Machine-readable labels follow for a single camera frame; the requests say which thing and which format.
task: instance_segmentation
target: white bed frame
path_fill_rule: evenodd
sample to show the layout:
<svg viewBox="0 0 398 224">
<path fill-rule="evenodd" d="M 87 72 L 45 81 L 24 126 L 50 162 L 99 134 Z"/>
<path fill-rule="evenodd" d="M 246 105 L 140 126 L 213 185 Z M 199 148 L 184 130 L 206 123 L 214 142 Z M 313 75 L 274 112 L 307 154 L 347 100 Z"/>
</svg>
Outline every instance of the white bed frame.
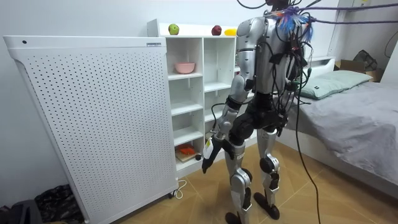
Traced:
<svg viewBox="0 0 398 224">
<path fill-rule="evenodd" d="M 313 69 L 311 77 L 322 73 L 333 71 L 335 59 L 331 57 L 313 59 Z M 317 138 L 304 133 L 298 133 L 300 148 L 302 153 L 314 158 L 356 180 L 359 180 L 375 189 L 384 192 L 394 198 L 398 198 L 398 185 L 378 177 L 368 171 L 362 170 L 337 158 L 326 146 Z M 284 129 L 277 141 L 297 150 L 295 131 Z"/>
</svg>

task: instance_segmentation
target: white perforated panel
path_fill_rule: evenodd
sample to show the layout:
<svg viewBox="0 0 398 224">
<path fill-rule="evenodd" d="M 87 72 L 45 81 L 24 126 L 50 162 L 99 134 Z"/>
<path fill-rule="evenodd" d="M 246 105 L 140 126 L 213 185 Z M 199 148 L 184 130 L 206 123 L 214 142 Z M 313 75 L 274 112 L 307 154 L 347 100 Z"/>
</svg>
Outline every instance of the white perforated panel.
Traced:
<svg viewBox="0 0 398 224">
<path fill-rule="evenodd" d="M 176 184 L 164 55 L 50 49 L 22 60 L 91 223 Z"/>
</svg>

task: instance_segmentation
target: white cable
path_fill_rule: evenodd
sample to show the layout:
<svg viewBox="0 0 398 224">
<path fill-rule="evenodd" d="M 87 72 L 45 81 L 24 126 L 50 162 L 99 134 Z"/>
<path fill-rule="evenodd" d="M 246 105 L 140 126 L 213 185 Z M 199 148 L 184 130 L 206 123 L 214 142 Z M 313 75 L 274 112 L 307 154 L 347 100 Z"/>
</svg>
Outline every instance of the white cable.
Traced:
<svg viewBox="0 0 398 224">
<path fill-rule="evenodd" d="M 186 180 L 179 180 L 178 182 L 185 182 L 185 184 L 183 184 L 181 187 L 179 187 L 179 188 L 177 189 L 177 192 L 175 193 L 175 198 L 181 199 L 181 198 L 184 196 L 184 194 L 182 193 L 181 189 L 182 189 L 183 187 L 186 186 L 187 181 L 186 181 Z"/>
</svg>

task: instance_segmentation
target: wooden floor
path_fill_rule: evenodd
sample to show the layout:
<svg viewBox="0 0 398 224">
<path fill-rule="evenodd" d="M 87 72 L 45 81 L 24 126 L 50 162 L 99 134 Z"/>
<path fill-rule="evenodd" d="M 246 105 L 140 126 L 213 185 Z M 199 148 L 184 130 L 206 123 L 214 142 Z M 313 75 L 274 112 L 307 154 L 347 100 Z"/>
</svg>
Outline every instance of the wooden floor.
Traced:
<svg viewBox="0 0 398 224">
<path fill-rule="evenodd" d="M 298 152 L 277 143 L 273 155 L 281 163 L 280 189 L 276 196 L 280 220 L 269 218 L 252 199 L 250 224 L 318 223 L 315 189 L 302 167 Z M 398 223 L 398 201 L 306 156 L 305 163 L 320 190 L 323 224 Z M 264 191 L 258 164 L 257 145 L 254 145 L 246 149 L 243 161 L 243 167 L 249 169 L 254 177 L 251 186 L 253 193 Z M 207 174 L 199 170 L 184 179 L 188 184 L 182 189 L 183 199 L 161 198 L 117 222 L 225 223 L 225 214 L 234 212 L 225 161 L 213 164 Z"/>
</svg>

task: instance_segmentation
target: pink bowl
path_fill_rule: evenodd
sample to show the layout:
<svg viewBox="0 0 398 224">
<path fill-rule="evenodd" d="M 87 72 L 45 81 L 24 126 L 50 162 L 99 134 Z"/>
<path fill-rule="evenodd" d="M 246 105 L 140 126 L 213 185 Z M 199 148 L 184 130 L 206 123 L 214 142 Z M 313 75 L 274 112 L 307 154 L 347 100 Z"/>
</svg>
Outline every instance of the pink bowl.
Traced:
<svg viewBox="0 0 398 224">
<path fill-rule="evenodd" d="M 178 71 L 180 74 L 189 74 L 193 72 L 193 69 L 195 69 L 195 63 L 191 62 L 175 63 L 174 67 L 176 71 Z"/>
</svg>

